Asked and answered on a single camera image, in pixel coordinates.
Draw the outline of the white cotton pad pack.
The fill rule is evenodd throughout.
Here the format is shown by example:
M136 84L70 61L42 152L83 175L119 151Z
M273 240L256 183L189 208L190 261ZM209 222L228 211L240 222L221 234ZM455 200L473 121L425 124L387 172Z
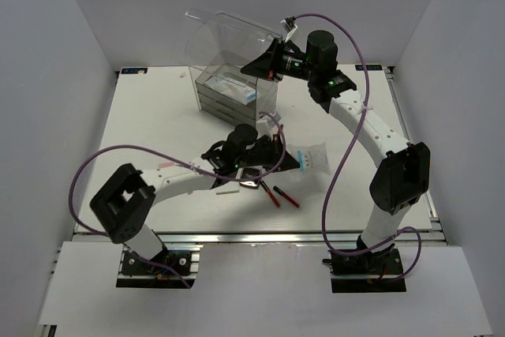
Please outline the white cotton pad pack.
M326 144L313 144L310 146L297 146L288 144L287 151L299 163L299 172L302 174L330 174L331 168L327 157Z
M204 82L209 88L230 99L248 105L256 99L256 89L247 85L241 77L224 73L213 75Z

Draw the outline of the clear acrylic drawer organizer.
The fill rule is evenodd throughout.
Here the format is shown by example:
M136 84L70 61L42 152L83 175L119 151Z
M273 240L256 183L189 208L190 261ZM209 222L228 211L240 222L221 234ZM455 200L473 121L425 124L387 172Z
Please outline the clear acrylic drawer organizer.
M275 112L278 81L250 77L240 69L258 58L278 31L225 12L190 9L185 13L184 63L189 67L198 107L231 124L255 125L261 112ZM213 75L230 73L256 89L256 99L242 105L209 88Z

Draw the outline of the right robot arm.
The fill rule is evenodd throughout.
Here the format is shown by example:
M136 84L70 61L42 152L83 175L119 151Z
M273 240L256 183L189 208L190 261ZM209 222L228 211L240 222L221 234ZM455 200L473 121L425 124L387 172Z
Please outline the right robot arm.
M368 106L368 97L339 68L338 47L330 32L310 32L306 49L274 39L241 73L273 81L283 76L306 81L309 94L326 113L341 122L376 165L369 192L374 203L368 224L357 240L357 266L373 273L399 235L406 213L427 192L430 150L396 133Z

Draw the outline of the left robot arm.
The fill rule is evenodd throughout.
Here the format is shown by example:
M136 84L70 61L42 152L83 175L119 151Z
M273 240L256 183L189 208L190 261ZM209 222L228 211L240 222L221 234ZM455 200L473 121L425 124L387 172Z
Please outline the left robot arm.
M248 167L282 172L301 167L279 133L260 136L239 124L191 163L171 161L167 167L141 170L121 165L90 201L90 208L114 244L125 245L140 257L142 267L157 273L166 266L166 248L146 219L152 207L182 194L218 188Z

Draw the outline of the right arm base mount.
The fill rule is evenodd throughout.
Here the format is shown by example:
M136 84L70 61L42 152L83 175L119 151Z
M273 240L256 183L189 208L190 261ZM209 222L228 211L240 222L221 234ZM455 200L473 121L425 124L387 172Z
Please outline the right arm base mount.
M402 259L399 251L374 257L372 253L342 256L329 252L322 264L330 270L333 294L405 293Z

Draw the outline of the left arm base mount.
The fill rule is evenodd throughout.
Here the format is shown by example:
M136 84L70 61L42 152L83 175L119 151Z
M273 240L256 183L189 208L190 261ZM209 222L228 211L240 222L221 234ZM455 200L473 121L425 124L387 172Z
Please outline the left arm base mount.
M191 288L196 280L200 247L169 245L165 255L149 264L127 248L123 249L115 286L130 289Z

